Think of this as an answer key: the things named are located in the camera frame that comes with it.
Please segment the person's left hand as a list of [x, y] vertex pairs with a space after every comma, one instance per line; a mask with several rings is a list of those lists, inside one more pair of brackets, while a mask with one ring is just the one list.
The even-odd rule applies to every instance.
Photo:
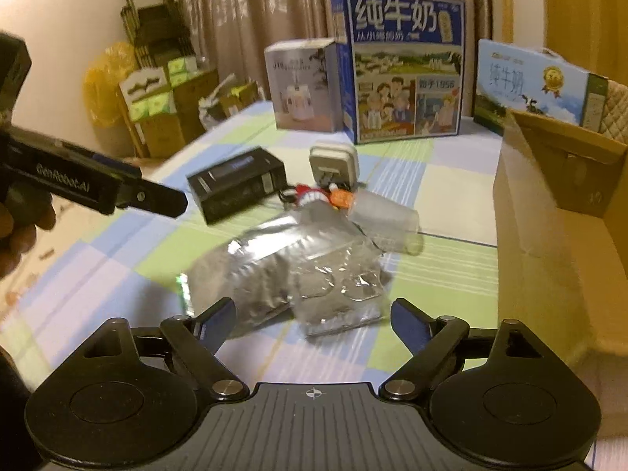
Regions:
[[55, 211], [49, 192], [14, 182], [1, 201], [1, 277], [19, 265], [36, 243], [36, 231], [54, 228]]

